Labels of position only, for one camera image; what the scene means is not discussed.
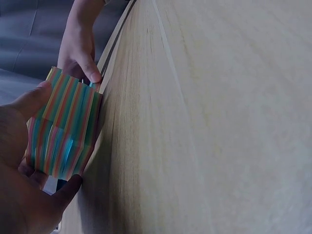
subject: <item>wood grain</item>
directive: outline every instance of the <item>wood grain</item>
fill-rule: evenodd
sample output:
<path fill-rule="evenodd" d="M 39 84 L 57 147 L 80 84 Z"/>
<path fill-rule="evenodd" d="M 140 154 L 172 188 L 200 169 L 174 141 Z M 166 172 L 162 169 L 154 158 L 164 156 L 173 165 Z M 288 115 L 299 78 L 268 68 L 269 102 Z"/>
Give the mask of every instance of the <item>wood grain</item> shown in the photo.
<path fill-rule="evenodd" d="M 311 233 L 310 9 L 138 0 L 62 233 Z"/>

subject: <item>orange stripe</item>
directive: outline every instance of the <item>orange stripe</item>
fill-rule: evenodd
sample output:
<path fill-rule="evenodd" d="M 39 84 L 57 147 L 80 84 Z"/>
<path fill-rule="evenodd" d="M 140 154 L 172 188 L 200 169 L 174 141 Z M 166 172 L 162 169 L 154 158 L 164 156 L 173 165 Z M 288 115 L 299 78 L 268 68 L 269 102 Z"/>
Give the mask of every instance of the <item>orange stripe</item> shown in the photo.
<path fill-rule="evenodd" d="M 64 76 L 65 76 L 64 74 L 61 74 L 59 79 L 58 79 L 58 81 L 57 81 L 57 83 L 55 84 L 55 87 L 54 87 L 54 89 L 52 91 L 51 97 L 50 97 L 50 99 L 48 101 L 48 104 L 47 104 L 47 106 L 46 106 L 46 108 L 45 108 L 45 110 L 43 112 L 42 118 L 49 119 L 50 114 L 51 114 L 52 110 L 55 107 L 55 100 L 56 100 L 56 98 L 57 98 L 57 96 L 59 94 L 59 90 L 62 87 L 62 79 L 63 79 Z"/>
<path fill-rule="evenodd" d="M 74 79 L 69 79 L 69 82 L 66 85 L 66 88 L 64 91 L 65 95 L 63 95 L 63 97 L 62 97 L 62 100 L 59 104 L 60 107 L 58 108 L 57 114 L 55 116 L 55 120 L 53 121 L 55 123 L 55 126 L 57 126 L 57 127 L 59 127 L 60 122 L 64 118 L 63 114 L 64 114 L 64 111 L 66 108 L 66 101 L 68 99 L 68 96 L 70 95 L 70 92 L 68 91 L 68 89 L 73 87 L 74 81 L 75 81 Z"/>

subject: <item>fingernail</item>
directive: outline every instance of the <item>fingernail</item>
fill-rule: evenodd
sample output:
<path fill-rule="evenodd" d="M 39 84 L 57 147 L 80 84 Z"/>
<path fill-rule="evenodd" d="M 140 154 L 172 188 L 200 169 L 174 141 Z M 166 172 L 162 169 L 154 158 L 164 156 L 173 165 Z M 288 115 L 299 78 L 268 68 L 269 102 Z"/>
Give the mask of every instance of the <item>fingernail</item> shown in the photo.
<path fill-rule="evenodd" d="M 92 81 L 93 83 L 97 83 L 97 82 L 99 82 L 100 80 L 101 80 L 101 76 L 99 76 L 98 74 L 93 73 L 93 74 L 91 75 L 91 81 Z"/>
<path fill-rule="evenodd" d="M 41 82 L 37 87 L 38 88 L 48 88 L 48 87 L 50 87 L 50 85 L 51 85 L 51 83 L 49 81 L 45 80 L 45 81 Z"/>

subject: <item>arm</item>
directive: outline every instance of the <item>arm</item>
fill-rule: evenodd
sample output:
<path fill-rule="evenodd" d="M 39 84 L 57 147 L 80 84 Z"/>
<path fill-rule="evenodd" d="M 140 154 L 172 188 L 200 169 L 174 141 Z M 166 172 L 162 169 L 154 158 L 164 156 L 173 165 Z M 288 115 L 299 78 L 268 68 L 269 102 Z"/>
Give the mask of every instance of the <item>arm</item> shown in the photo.
<path fill-rule="evenodd" d="M 78 22 L 80 25 L 92 28 L 103 6 L 103 0 L 75 0 L 69 13 L 67 25 Z"/>
<path fill-rule="evenodd" d="M 58 67 L 77 78 L 101 81 L 94 63 L 95 42 L 93 24 L 104 6 L 104 0 L 75 0 L 63 35 Z"/>

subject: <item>finger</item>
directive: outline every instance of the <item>finger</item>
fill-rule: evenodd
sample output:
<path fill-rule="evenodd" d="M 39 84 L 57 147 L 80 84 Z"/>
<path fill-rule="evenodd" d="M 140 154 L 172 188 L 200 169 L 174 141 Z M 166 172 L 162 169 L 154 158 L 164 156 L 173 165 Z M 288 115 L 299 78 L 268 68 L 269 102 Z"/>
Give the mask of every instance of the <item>finger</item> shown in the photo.
<path fill-rule="evenodd" d="M 16 99 L 9 106 L 18 110 L 25 118 L 29 120 L 40 108 L 45 105 L 52 93 L 52 85 L 48 81 L 40 83 L 36 89 L 27 92 Z"/>
<path fill-rule="evenodd" d="M 82 55 L 77 58 L 77 62 L 86 77 L 93 83 L 100 82 L 102 77 L 91 55 Z"/>
<path fill-rule="evenodd" d="M 73 200 L 82 184 L 82 178 L 79 175 L 73 175 L 71 179 L 55 194 L 52 195 L 53 199 L 58 204 L 63 212 L 68 204 Z"/>
<path fill-rule="evenodd" d="M 40 190 L 42 190 L 45 186 L 45 183 L 48 180 L 48 175 L 41 172 L 41 171 L 35 171 L 30 177 L 30 181 L 32 185 Z"/>
<path fill-rule="evenodd" d="M 18 171 L 22 175 L 30 177 L 35 172 L 35 169 L 27 165 L 26 158 L 24 158 L 19 165 Z"/>

